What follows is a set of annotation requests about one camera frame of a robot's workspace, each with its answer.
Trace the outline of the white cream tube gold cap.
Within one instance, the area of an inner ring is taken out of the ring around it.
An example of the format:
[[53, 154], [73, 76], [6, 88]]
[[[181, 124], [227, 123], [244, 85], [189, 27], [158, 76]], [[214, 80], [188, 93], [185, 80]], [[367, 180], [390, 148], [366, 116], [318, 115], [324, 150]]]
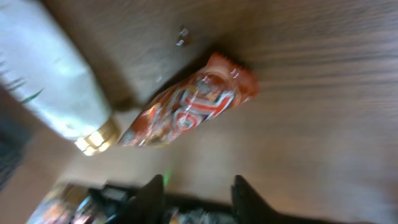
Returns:
[[86, 156], [119, 137], [94, 72], [40, 1], [1, 0], [1, 85]]

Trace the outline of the orange chocolate bar wrapper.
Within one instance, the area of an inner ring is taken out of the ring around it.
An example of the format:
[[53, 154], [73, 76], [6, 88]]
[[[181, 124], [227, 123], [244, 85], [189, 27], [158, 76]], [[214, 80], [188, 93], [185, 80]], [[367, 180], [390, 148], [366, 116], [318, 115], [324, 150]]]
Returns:
[[158, 94], [119, 139], [123, 146], [169, 144], [181, 134], [255, 97], [256, 76], [215, 52], [207, 64]]

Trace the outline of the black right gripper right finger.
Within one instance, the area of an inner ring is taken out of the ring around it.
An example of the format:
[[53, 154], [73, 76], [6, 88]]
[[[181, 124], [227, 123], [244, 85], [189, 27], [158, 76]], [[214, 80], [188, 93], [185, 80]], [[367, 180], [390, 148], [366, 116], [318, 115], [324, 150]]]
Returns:
[[273, 209], [241, 175], [231, 187], [234, 215], [243, 224], [332, 224], [314, 218], [286, 215]]

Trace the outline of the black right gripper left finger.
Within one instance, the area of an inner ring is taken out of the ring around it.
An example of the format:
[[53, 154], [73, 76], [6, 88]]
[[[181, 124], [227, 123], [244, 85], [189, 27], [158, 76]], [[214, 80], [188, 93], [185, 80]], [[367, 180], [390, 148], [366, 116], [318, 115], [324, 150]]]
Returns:
[[107, 224], [156, 224], [164, 209], [164, 178], [157, 174]]

